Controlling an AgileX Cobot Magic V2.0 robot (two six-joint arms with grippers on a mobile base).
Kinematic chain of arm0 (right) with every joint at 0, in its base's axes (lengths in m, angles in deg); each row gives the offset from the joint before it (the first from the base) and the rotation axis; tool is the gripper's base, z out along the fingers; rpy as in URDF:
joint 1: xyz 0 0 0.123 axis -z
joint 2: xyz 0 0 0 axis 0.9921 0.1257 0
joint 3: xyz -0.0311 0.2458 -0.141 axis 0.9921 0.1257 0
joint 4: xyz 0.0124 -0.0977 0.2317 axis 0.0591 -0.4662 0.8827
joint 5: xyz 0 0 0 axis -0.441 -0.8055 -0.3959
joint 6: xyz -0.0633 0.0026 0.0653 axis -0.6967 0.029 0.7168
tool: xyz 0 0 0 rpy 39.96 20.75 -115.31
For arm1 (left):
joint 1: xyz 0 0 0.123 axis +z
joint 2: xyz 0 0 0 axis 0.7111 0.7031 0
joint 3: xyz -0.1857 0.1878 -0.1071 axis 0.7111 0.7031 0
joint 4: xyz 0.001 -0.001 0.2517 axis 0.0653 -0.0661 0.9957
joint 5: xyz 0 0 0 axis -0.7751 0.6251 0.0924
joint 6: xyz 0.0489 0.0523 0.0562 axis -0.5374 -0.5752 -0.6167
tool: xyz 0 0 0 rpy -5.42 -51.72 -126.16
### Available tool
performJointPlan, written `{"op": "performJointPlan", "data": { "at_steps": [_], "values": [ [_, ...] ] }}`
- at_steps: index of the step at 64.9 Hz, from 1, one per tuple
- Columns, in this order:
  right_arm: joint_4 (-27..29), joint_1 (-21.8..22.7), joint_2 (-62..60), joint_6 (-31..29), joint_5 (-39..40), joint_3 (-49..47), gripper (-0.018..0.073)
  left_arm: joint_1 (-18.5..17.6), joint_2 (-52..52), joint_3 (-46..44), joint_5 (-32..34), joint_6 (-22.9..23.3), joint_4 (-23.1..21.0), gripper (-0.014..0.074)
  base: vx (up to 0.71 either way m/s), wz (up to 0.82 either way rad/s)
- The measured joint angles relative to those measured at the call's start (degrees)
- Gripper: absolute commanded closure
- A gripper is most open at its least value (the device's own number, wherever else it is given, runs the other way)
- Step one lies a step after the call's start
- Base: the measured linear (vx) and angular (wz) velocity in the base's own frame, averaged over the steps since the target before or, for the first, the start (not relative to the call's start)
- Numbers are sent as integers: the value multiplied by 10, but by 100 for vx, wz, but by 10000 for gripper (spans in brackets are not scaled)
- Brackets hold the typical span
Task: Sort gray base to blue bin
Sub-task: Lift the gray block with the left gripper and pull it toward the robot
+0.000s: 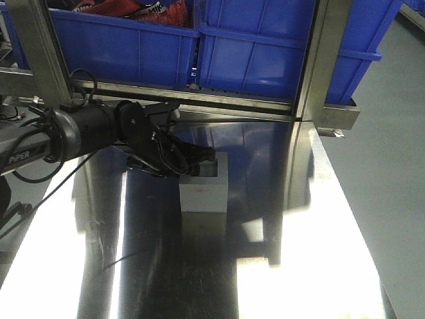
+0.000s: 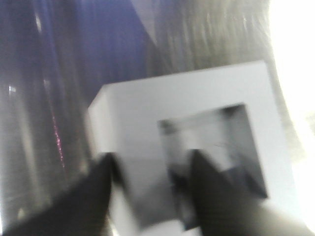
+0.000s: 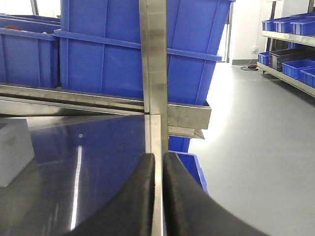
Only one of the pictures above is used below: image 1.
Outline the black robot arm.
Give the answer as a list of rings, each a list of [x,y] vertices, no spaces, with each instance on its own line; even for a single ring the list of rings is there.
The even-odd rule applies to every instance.
[[[129,100],[58,110],[31,107],[37,118],[1,131],[1,173],[7,174],[43,159],[66,161],[116,145],[129,164],[152,175],[189,175],[204,161],[216,159],[212,147],[180,140],[170,128],[176,100],[141,105]]]

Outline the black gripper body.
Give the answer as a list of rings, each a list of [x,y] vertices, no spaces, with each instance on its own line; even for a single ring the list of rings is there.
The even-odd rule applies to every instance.
[[[186,174],[186,159],[166,131],[152,122],[153,115],[166,114],[179,107],[177,102],[141,105],[121,101],[116,106],[118,138],[131,149],[132,164],[147,173],[165,177]]]

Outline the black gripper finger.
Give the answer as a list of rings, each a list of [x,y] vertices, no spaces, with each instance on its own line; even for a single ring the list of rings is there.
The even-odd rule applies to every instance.
[[[216,151],[212,147],[190,144],[181,140],[175,142],[175,145],[190,169],[204,161],[214,161],[216,159]]]

